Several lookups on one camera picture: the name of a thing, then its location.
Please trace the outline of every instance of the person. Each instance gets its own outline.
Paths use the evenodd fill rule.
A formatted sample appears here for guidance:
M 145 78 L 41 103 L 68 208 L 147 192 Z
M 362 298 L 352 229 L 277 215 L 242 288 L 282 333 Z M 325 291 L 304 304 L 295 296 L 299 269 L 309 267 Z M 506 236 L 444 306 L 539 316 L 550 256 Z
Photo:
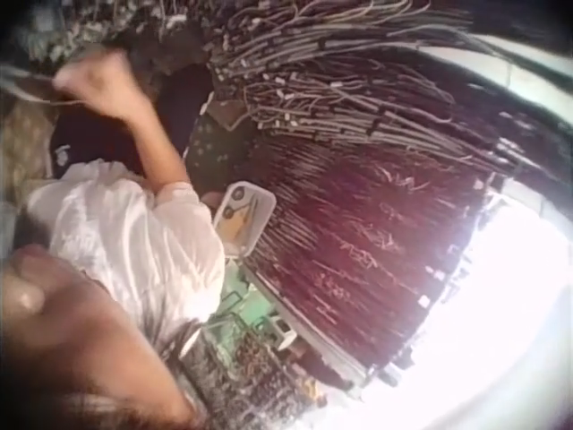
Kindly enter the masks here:
M 53 84 L 92 112 L 60 116 L 50 147 L 66 150 L 65 162 L 55 157 L 56 180 L 31 191 L 23 211 L 42 226 L 49 252 L 102 286 L 157 351 L 216 311 L 224 279 L 223 245 L 182 158 L 201 104 L 192 89 L 205 79 L 195 82 L 193 70 L 167 83 L 158 110 L 177 115 L 160 117 L 124 51 L 65 65 Z
M 3 263 L 1 333 L 3 428 L 204 426 L 105 287 L 40 245 Z

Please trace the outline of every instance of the white sleeve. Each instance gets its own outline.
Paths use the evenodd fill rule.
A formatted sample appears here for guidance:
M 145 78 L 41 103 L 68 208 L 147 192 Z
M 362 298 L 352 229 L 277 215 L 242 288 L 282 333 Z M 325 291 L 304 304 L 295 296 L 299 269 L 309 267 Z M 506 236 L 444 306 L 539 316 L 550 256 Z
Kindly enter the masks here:
M 205 321 L 217 310 L 225 279 L 225 251 L 213 227 L 210 210 L 190 184 L 176 183 L 158 193 L 153 211 L 174 233 L 197 269 L 204 285 L 201 294 L 204 312 L 188 316 Z

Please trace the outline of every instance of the woman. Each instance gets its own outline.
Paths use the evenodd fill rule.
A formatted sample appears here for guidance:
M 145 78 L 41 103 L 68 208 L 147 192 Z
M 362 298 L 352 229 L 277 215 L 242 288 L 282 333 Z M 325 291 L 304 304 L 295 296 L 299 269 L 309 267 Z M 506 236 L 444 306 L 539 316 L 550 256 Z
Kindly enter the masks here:
M 194 78 L 188 69 L 171 90 L 167 83 L 164 114 L 193 104 Z M 60 179 L 30 194 L 28 215 L 47 230 L 50 253 L 98 282 L 162 349 L 183 324 L 217 309 L 224 278 L 223 246 L 182 159 L 193 120 L 163 115 L 178 151 L 122 51 L 69 64 L 54 85 L 95 114 L 76 108 L 56 124 Z

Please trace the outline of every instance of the finger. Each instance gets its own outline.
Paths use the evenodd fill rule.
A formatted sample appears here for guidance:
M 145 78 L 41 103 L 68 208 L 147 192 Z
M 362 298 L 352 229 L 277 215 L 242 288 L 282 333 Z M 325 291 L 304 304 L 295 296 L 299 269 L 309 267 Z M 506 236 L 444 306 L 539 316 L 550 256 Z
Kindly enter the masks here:
M 39 314 L 46 296 L 41 288 L 19 277 L 6 267 L 2 273 L 2 325 Z
M 10 264 L 18 276 L 37 285 L 47 295 L 85 279 L 70 263 L 50 255 L 39 245 L 19 249 L 11 257 Z
M 98 98 L 97 69 L 91 61 L 81 61 L 62 67 L 52 81 L 57 90 L 69 92 L 77 99 L 93 101 Z

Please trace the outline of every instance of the bright light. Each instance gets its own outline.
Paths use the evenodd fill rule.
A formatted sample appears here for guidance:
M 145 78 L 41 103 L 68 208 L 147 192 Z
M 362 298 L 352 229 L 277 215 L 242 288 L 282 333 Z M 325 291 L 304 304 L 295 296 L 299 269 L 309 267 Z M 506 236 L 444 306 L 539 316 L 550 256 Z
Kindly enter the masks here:
M 523 207 L 505 206 L 466 252 L 471 272 L 428 322 L 416 365 L 365 404 L 329 413 L 314 428 L 418 430 L 495 382 L 531 344 L 573 273 L 569 242 Z

